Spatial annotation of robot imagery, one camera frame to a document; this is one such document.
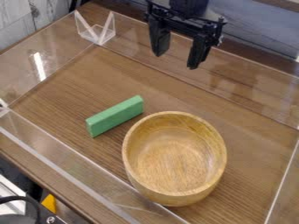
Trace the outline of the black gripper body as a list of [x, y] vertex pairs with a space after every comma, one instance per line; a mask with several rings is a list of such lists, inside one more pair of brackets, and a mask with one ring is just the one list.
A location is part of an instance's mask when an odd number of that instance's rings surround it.
[[210, 8], [210, 0], [146, 0], [147, 17], [163, 26], [193, 36], [206, 34], [213, 39], [222, 36], [226, 18]]

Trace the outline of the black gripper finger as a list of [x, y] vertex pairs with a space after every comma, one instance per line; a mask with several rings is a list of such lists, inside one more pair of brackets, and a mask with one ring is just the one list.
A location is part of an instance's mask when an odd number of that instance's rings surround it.
[[211, 38], [206, 34], [198, 34], [193, 39], [187, 67], [193, 70], [207, 59], [211, 50]]
[[154, 55], [161, 57], [170, 49], [171, 32], [165, 21], [157, 17], [149, 18], [149, 29]]

